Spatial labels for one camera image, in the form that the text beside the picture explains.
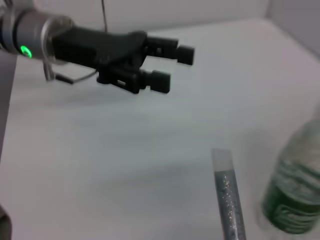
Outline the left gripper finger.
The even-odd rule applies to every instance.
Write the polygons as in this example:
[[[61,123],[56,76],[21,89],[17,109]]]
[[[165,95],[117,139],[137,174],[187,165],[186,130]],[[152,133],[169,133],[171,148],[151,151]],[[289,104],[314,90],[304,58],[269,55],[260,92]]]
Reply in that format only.
[[[159,71],[107,69],[99,71],[97,82],[102,85],[113,85],[133,94],[138,94],[146,87],[154,92],[168,94],[171,75]]]
[[[189,66],[194,63],[195,49],[179,45],[177,39],[148,36],[145,41],[144,52],[147,56],[177,60],[178,63]]]

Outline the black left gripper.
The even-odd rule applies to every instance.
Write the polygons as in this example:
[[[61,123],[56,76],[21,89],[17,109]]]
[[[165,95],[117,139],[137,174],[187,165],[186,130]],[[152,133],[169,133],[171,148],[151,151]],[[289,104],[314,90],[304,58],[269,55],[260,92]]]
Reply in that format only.
[[[96,70],[130,69],[128,62],[142,55],[147,37],[144,31],[115,34],[72,27],[52,37],[51,43],[60,61]]]

